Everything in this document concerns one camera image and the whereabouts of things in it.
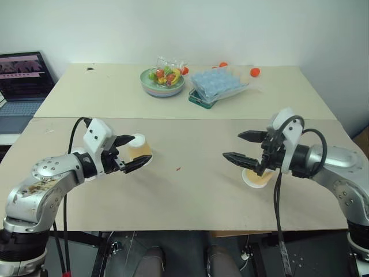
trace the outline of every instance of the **bowl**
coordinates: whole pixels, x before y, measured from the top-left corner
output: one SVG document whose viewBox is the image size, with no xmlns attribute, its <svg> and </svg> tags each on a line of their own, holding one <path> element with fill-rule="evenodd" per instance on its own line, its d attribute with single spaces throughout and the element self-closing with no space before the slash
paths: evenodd
<svg viewBox="0 0 369 277">
<path fill-rule="evenodd" d="M 149 73 L 151 69 L 147 69 L 140 75 L 141 85 L 144 91 L 148 94 L 156 97 L 169 97 L 176 95 L 181 92 L 185 85 L 185 80 L 183 76 L 179 77 L 178 83 L 171 87 L 164 87 L 162 85 L 156 84 L 153 80 L 149 79 Z"/>
</svg>

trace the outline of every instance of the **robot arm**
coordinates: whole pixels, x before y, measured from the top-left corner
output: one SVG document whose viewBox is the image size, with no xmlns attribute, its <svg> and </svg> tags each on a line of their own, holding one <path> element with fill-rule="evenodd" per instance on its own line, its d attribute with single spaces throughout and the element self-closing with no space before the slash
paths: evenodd
<svg viewBox="0 0 369 277">
<path fill-rule="evenodd" d="M 323 148 L 298 144 L 303 125 L 303 119 L 287 108 L 272 118 L 267 132 L 239 134 L 247 141 L 261 143 L 263 154 L 260 160 L 234 152 L 223 153 L 223 156 L 258 175 L 262 175 L 266 168 L 280 168 L 282 173 L 291 171 L 293 176 L 309 178 L 326 187 L 335 195 L 347 218 L 348 241 L 356 254 L 357 264 L 369 262 L 369 162 L 355 151 L 327 147 L 323 166 L 317 172 Z"/>
<path fill-rule="evenodd" d="M 0 276 L 42 273 L 48 231 L 63 197 L 86 178 L 101 177 L 114 171 L 129 173 L 151 158 L 141 156 L 124 163 L 118 146 L 133 136 L 116 136 L 99 119 L 85 121 L 88 130 L 84 148 L 72 154 L 38 161 L 31 174 L 12 190 L 6 203 L 6 218 L 0 231 Z"/>
</svg>

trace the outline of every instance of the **laptop keyboard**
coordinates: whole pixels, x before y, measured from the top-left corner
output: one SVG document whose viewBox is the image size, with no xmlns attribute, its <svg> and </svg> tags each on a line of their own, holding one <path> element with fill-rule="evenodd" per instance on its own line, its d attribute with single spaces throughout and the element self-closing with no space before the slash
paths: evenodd
<svg viewBox="0 0 369 277">
<path fill-rule="evenodd" d="M 0 117 L 13 117 L 18 115 L 33 116 L 42 102 L 15 103 L 6 102 L 0 108 Z"/>
</svg>

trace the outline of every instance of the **person's leg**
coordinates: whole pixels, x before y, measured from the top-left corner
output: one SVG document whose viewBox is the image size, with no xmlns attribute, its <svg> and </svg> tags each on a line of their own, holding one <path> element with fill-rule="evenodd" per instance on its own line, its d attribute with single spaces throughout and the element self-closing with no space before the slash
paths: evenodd
<svg viewBox="0 0 369 277">
<path fill-rule="evenodd" d="M 159 247 L 154 247 L 146 251 L 133 277 L 162 277 L 163 271 L 164 253 Z"/>
<path fill-rule="evenodd" d="M 223 247 L 209 247 L 207 263 L 209 277 L 241 277 L 235 261 Z"/>
</svg>

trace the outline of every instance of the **laptop screen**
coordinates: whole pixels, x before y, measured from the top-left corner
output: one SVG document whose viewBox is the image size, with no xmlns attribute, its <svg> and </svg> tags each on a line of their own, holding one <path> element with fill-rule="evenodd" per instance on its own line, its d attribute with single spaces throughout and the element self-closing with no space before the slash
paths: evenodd
<svg viewBox="0 0 369 277">
<path fill-rule="evenodd" d="M 0 91 L 7 101 L 43 100 L 53 86 L 41 53 L 0 55 Z"/>
</svg>

